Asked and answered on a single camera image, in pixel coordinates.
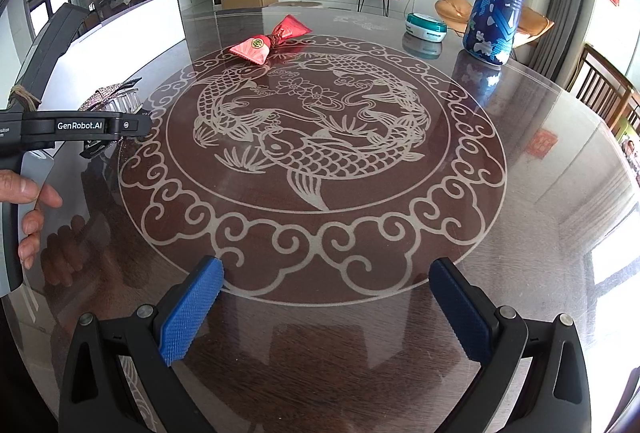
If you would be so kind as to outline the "person's left hand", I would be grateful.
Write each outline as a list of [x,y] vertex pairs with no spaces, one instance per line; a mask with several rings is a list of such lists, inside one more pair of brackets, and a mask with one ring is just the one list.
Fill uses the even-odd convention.
[[41,245],[41,231],[44,226],[41,205],[48,208],[61,208],[63,199],[49,184],[39,186],[32,179],[10,170],[2,170],[1,201],[17,205],[34,205],[22,218],[21,228],[24,238],[17,248],[17,255],[22,265],[30,269]]

